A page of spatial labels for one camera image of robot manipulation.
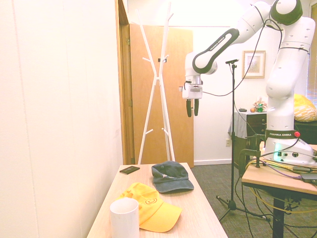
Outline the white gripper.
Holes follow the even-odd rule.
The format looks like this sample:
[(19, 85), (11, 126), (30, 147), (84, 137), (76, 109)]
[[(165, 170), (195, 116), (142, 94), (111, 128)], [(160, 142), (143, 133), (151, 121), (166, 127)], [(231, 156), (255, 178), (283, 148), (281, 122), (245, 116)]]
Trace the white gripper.
[(203, 88), (201, 85), (185, 83), (182, 89), (182, 98), (186, 99), (186, 111), (187, 116), (192, 116), (191, 103), (194, 99), (194, 116), (198, 115), (199, 111), (199, 99), (203, 96)]

